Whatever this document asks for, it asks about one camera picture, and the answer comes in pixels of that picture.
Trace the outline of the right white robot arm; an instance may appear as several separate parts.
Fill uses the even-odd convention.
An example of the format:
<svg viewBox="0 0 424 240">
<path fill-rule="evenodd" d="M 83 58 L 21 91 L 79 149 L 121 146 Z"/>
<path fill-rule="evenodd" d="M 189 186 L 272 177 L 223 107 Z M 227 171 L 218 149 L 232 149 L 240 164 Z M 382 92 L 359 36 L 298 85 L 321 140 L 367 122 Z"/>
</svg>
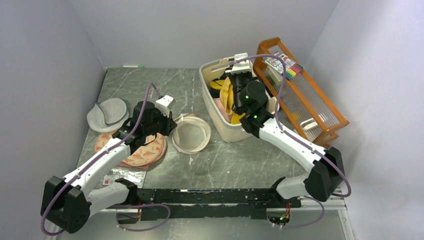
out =
<svg viewBox="0 0 424 240">
<path fill-rule="evenodd" d="M 258 139 L 278 147 L 292 157 L 306 171 L 305 174 L 278 180 L 270 193 L 270 202 L 282 207 L 289 199 L 310 196 L 325 202 L 335 195 L 336 188 L 345 179 L 341 152 L 335 148 L 316 145 L 282 123 L 266 110 L 268 96 L 265 86 L 251 73 L 229 75 L 233 91 L 233 111 L 242 114 L 243 129 Z"/>
</svg>

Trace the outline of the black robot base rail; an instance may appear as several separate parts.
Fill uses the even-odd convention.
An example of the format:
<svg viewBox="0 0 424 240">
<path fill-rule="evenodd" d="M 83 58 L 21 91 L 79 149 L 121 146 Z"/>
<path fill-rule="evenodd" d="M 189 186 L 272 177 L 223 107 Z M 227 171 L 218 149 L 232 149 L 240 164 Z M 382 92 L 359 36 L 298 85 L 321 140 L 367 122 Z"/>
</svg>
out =
<svg viewBox="0 0 424 240">
<path fill-rule="evenodd" d="M 116 208 L 141 204 L 141 221 L 159 219 L 238 218 L 265 220 L 270 209 L 301 207 L 299 197 L 284 199 L 272 188 L 131 190 Z"/>
</svg>

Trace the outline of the white mesh laundry bag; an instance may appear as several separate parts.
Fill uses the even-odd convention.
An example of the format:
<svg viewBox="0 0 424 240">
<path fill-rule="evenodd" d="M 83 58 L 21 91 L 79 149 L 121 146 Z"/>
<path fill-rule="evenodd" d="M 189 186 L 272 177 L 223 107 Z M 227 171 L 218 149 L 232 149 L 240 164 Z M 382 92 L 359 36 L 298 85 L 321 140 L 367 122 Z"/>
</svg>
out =
<svg viewBox="0 0 424 240">
<path fill-rule="evenodd" d="M 202 151 L 211 139 L 210 125 L 192 113 L 181 114 L 174 120 L 177 127 L 172 131 L 172 143 L 183 154 Z"/>
</svg>

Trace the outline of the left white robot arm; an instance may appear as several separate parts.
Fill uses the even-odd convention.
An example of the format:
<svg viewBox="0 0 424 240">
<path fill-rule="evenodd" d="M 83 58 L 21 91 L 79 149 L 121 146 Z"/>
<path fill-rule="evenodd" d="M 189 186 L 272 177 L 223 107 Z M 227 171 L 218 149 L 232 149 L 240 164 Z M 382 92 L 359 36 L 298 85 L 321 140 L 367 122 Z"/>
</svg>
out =
<svg viewBox="0 0 424 240">
<path fill-rule="evenodd" d="M 58 226 L 60 233 L 73 234 L 106 208 L 132 208 L 141 202 L 137 185 L 124 178 L 101 189 L 94 188 L 116 165 L 148 145 L 147 137 L 171 133 L 177 126 L 170 110 L 173 101 L 169 95 L 156 102 L 140 101 L 133 110 L 135 115 L 123 123 L 99 152 L 64 177 L 52 176 L 45 183 L 40 226 L 46 235 L 54 235 L 47 231 L 46 221 Z"/>
</svg>

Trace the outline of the mustard yellow bra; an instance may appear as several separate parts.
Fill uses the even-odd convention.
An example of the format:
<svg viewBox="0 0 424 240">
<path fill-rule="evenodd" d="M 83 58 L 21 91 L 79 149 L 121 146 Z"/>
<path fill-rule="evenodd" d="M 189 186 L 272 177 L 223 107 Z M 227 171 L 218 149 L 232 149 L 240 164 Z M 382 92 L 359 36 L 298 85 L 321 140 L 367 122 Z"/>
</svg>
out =
<svg viewBox="0 0 424 240">
<path fill-rule="evenodd" d="M 226 84 L 228 85 L 228 91 L 224 91 L 224 89 L 220 92 L 220 101 L 222 105 L 226 108 L 226 112 L 228 114 L 233 114 L 233 105 L 234 105 L 234 93 L 233 93 L 233 86 L 230 82 L 230 78 L 227 77 L 225 79 Z"/>
</svg>

